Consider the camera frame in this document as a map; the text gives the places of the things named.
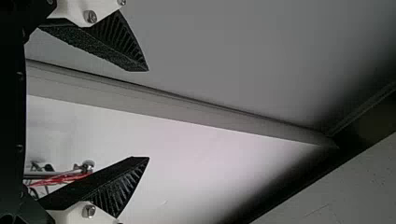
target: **wire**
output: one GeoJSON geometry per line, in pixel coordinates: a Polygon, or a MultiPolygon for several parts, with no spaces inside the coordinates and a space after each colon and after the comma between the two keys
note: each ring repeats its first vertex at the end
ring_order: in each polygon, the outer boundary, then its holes
{"type": "Polygon", "coordinates": [[[64,184],[64,182],[66,182],[66,183],[74,182],[76,180],[86,177],[87,175],[90,175],[90,173],[70,174],[72,172],[75,172],[75,170],[67,171],[67,172],[61,173],[59,175],[48,177],[47,179],[40,180],[40,181],[30,184],[28,187],[60,185],[60,184],[64,184]]]}

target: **white ceiling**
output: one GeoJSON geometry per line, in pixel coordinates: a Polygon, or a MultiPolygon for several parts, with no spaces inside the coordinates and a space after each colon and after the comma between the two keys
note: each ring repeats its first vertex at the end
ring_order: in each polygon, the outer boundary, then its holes
{"type": "Polygon", "coordinates": [[[27,57],[320,128],[387,81],[395,52],[394,0],[129,0],[122,12],[148,73],[41,32],[27,57]]]}
{"type": "Polygon", "coordinates": [[[296,164],[327,148],[159,119],[89,105],[28,97],[27,160],[57,171],[87,159],[96,170],[129,156],[150,163],[124,223],[219,223],[296,164]]]}

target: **ceiling beam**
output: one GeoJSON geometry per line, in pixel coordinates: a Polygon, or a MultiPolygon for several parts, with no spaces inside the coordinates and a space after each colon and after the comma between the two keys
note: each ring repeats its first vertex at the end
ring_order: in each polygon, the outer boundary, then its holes
{"type": "Polygon", "coordinates": [[[336,148],[304,127],[61,66],[27,60],[27,76],[33,96],[336,148]]]}

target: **white wall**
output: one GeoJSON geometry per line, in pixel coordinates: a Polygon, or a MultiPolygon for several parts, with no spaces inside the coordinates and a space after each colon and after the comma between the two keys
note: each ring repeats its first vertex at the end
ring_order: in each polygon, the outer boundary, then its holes
{"type": "Polygon", "coordinates": [[[396,223],[396,133],[254,224],[396,223]]]}
{"type": "Polygon", "coordinates": [[[149,156],[124,223],[218,223],[307,158],[329,148],[90,105],[28,97],[28,160],[59,171],[149,156]]]}

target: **screw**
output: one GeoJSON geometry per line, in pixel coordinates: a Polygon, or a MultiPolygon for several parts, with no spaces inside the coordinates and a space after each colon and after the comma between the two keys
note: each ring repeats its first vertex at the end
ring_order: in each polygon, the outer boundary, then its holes
{"type": "Polygon", "coordinates": [[[92,10],[84,11],[84,18],[85,18],[85,21],[87,21],[88,23],[97,23],[98,22],[98,17],[96,16],[96,13],[92,10]]]}
{"type": "Polygon", "coordinates": [[[20,81],[23,81],[23,72],[17,72],[17,75],[20,78],[20,81]]]}
{"type": "Polygon", "coordinates": [[[117,0],[120,6],[125,6],[126,5],[126,0],[117,0]]]}
{"type": "Polygon", "coordinates": [[[88,172],[92,172],[94,167],[95,167],[94,161],[84,161],[81,165],[82,172],[85,174],[87,174],[88,172]]]}
{"type": "Polygon", "coordinates": [[[82,209],[82,216],[86,218],[93,218],[96,213],[96,207],[94,205],[85,205],[82,209]]]}
{"type": "Polygon", "coordinates": [[[18,152],[23,152],[23,145],[17,145],[18,152]]]}

